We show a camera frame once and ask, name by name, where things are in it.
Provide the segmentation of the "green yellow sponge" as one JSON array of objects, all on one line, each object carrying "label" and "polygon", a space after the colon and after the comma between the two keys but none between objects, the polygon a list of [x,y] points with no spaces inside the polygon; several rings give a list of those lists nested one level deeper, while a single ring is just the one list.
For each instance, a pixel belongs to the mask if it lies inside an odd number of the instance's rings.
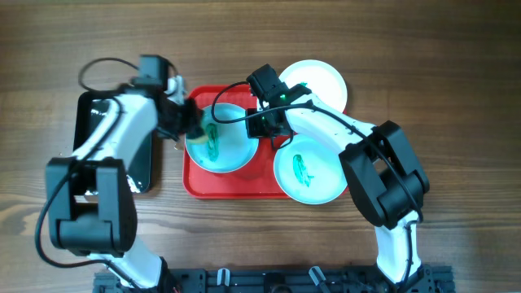
[{"label": "green yellow sponge", "polygon": [[204,144],[208,141],[208,135],[200,125],[196,125],[186,132],[185,139],[191,144]]}]

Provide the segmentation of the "white plate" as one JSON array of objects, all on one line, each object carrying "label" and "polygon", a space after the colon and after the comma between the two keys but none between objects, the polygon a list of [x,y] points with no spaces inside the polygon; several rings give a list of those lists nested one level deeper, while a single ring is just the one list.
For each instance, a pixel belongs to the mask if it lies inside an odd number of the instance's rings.
[{"label": "white plate", "polygon": [[279,79],[292,87],[309,88],[327,106],[344,112],[348,103],[348,87],[340,73],[328,63],[315,59],[298,61],[282,71]]},{"label": "white plate", "polygon": [[298,134],[274,157],[274,176],[282,191],[297,202],[319,205],[342,195],[348,183],[338,155]]},{"label": "white plate", "polygon": [[245,166],[256,154],[258,138],[249,138],[245,120],[233,124],[216,122],[212,106],[203,111],[202,128],[208,135],[205,143],[186,141],[189,157],[202,169],[211,173],[231,173]]}]

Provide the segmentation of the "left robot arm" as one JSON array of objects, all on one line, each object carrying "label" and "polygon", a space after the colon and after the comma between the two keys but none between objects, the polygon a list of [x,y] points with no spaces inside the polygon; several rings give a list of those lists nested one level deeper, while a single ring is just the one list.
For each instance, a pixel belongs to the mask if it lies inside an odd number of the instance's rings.
[{"label": "left robot arm", "polygon": [[142,141],[157,131],[177,141],[201,133],[202,111],[182,87],[137,78],[94,91],[108,103],[103,120],[71,156],[46,166],[47,200],[37,220],[38,255],[61,269],[104,265],[129,292],[179,292],[166,261],[137,236],[127,172]]}]

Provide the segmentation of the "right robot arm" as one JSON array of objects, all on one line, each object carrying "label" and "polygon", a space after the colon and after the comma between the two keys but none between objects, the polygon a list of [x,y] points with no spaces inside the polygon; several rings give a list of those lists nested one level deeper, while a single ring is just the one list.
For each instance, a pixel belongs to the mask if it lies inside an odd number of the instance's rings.
[{"label": "right robot arm", "polygon": [[378,269],[397,290],[411,287],[421,267],[416,229],[430,183],[401,127],[392,121],[375,126],[354,120],[315,94],[246,111],[248,125],[264,127],[269,118],[338,156],[352,201],[375,228]]}]

